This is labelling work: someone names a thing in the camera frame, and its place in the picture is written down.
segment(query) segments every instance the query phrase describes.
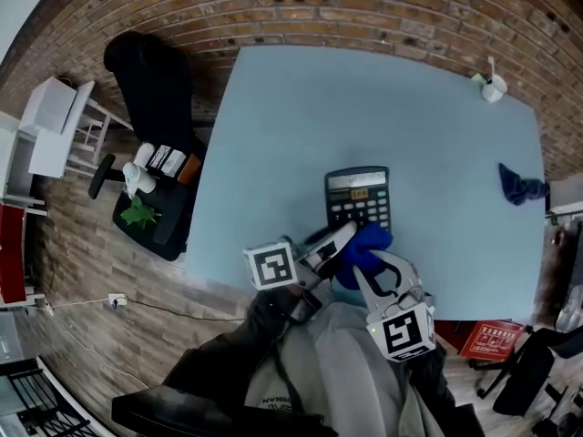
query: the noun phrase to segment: green plant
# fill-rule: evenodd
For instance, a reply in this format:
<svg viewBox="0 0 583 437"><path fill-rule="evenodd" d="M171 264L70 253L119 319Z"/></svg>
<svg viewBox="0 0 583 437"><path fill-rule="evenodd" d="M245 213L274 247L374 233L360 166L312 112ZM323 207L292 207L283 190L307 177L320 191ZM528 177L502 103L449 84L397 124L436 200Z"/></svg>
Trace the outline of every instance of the green plant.
<svg viewBox="0 0 583 437"><path fill-rule="evenodd" d="M154 218L155 216L154 208L144 204L144 201L142 201L139 196L134 196L131 199L131 207L121 213L121 217L128 225L136 223L140 225L142 229L146 229L146 224L148 222L157 223Z"/></svg>

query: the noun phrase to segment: chair armrest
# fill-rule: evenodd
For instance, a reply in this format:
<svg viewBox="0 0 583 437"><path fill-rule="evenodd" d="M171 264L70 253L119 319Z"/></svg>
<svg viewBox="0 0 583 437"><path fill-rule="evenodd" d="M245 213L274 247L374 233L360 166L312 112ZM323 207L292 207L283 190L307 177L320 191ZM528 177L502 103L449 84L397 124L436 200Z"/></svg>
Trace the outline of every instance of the chair armrest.
<svg viewBox="0 0 583 437"><path fill-rule="evenodd" d="M185 186L177 184L171 190L168 201L164 203L160 222L154 232L154 242L158 244L168 243L184 214L188 200L189 190Z"/></svg>
<svg viewBox="0 0 583 437"><path fill-rule="evenodd" d="M101 160L101 164L99 168L91 178L91 184L89 185L89 197L92 199L97 199L97 195L103 186L104 181L107 179L107 173L113 166L113 163L116 161L116 156L113 154L107 154L103 160Z"/></svg>

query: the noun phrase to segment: dark gray sleeve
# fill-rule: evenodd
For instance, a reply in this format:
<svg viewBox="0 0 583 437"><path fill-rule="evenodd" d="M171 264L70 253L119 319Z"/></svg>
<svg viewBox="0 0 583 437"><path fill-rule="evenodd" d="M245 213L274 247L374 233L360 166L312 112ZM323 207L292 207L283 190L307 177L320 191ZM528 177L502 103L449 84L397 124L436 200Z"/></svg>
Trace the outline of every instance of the dark gray sleeve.
<svg viewBox="0 0 583 437"><path fill-rule="evenodd" d="M187 350L164 385L214 400L222 409L242 406L253 373L286 327L278 296L291 294L259 292L235 331Z"/></svg>

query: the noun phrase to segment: table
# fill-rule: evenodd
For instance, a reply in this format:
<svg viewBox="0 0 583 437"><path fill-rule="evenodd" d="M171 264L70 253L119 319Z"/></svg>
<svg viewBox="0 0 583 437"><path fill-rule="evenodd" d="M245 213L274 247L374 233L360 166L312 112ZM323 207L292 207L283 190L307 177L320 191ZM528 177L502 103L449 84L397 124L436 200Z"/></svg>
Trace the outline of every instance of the table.
<svg viewBox="0 0 583 437"><path fill-rule="evenodd" d="M508 203L498 162L543 178L535 113L512 97L487 104L469 79L393 56L243 48L210 139L186 270L253 290L242 250L325 226L326 172L387 166L391 251L415 264L436 318L527 317L544 201Z"/></svg>

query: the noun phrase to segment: black office chair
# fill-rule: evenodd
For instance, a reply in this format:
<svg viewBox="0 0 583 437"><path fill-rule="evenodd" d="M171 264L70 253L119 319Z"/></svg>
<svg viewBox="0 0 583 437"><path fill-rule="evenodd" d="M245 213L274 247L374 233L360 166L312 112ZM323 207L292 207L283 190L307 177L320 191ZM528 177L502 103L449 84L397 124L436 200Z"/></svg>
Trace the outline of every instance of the black office chair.
<svg viewBox="0 0 583 437"><path fill-rule="evenodd" d="M192 77L186 55L164 46L154 36L127 32L107 45L104 65L116 77L138 139L204 162L206 147L192 128ZM97 198L105 180L124 181L122 172L112 168L114 161L115 156L108 155L101 162L88 191L92 199ZM142 229L125 222L121 214L131 205L126 193L121 193L114 209L114 223L163 259L177 259L186 248L201 170L199 167L188 185L159 177L152 193L138 191L141 199L161 214L155 228Z"/></svg>
<svg viewBox="0 0 583 437"><path fill-rule="evenodd" d="M568 333L550 329L533 331L527 327L527 333L531 336L525 344L504 362L477 365L475 360L470 361L470 367L476 371L502 370L490 386L486 390L479 389L477 395L485 398L509 373L504 389L494 402L494 411L509 416L524 416L537 397L545 392L556 403L550 414L552 416L567 391L565 388L560 392L548 383L555 362L553 353L568 359L583 352L583 326Z"/></svg>

